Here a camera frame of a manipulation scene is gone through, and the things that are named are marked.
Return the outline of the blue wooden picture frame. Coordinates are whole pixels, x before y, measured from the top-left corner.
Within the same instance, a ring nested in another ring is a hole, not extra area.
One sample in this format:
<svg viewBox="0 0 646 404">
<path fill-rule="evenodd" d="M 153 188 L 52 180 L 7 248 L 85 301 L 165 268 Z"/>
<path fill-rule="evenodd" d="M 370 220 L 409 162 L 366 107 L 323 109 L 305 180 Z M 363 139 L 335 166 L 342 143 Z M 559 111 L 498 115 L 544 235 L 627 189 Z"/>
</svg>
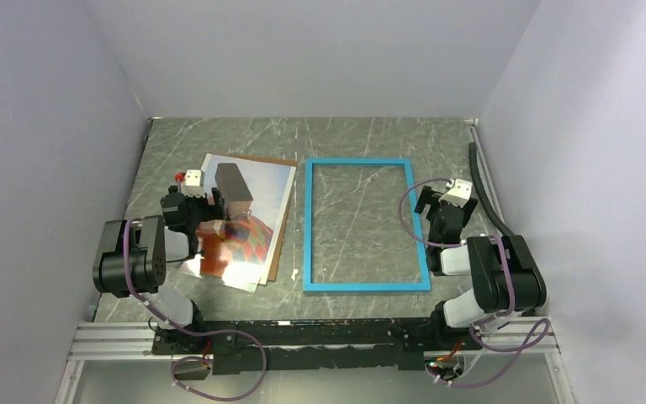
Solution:
<svg viewBox="0 0 646 404">
<path fill-rule="evenodd" d="M 408 158 L 392 157 L 311 157 L 305 163 L 305 198 L 304 198 L 304 244 L 303 244 L 303 291 L 307 293 L 413 293 L 432 290 L 430 271 L 427 269 L 425 248 L 421 242 L 421 219 L 416 213 L 411 214 L 416 253 L 419 263 L 420 280 L 416 283 L 316 283 L 313 280 L 313 181 L 315 166 L 380 166 L 402 167 L 405 181 L 410 191 L 405 199 L 411 208 L 416 207 L 417 198 L 414 192 L 414 173 Z"/>
</svg>

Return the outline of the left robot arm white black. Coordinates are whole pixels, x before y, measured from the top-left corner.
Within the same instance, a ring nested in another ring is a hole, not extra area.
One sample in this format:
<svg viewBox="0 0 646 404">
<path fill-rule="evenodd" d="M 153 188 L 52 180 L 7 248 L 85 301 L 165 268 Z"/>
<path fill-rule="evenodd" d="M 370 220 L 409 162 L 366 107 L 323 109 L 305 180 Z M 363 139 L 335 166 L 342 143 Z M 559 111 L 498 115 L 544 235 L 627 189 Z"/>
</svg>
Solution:
<svg viewBox="0 0 646 404">
<path fill-rule="evenodd" d="M 102 294 L 133 298 L 156 318 L 159 328 L 175 330 L 174 343 L 195 354 L 207 342 L 196 304 L 165 285 L 167 265 L 202 257 L 199 224 L 224 218 L 223 198 L 187 196 L 171 186 L 161 198 L 161 214 L 103 225 L 93 264 L 93 283 Z"/>
</svg>

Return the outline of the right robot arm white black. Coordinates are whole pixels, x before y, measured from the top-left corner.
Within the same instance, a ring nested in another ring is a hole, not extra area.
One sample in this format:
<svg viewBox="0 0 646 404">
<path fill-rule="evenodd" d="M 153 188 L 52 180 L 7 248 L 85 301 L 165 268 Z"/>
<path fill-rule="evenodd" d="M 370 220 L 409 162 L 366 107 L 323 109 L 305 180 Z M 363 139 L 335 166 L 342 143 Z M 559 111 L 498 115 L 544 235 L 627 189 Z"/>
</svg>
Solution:
<svg viewBox="0 0 646 404">
<path fill-rule="evenodd" d="M 429 338 L 451 348 L 462 328 L 494 322 L 545 305 L 548 290 L 525 239 L 520 235 L 462 238 L 478 200 L 472 184 L 453 183 L 445 192 L 423 186 L 414 212 L 425 214 L 430 228 L 426 264 L 435 276 L 468 275 L 470 289 L 438 303 L 431 313 Z"/>
</svg>

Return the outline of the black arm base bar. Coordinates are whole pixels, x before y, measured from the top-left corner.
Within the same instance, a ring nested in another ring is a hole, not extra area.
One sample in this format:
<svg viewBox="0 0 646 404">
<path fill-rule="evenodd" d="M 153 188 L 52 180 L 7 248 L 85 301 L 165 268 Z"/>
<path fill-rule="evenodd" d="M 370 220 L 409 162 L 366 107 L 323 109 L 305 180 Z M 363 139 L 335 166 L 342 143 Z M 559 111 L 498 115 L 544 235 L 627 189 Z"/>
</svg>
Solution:
<svg viewBox="0 0 646 404">
<path fill-rule="evenodd" d="M 479 351 L 467 329 L 431 317 L 293 321 L 204 321 L 203 338 L 156 328 L 156 356 L 207 354 L 214 375 L 393 367 L 421 370 L 426 359 Z"/>
</svg>

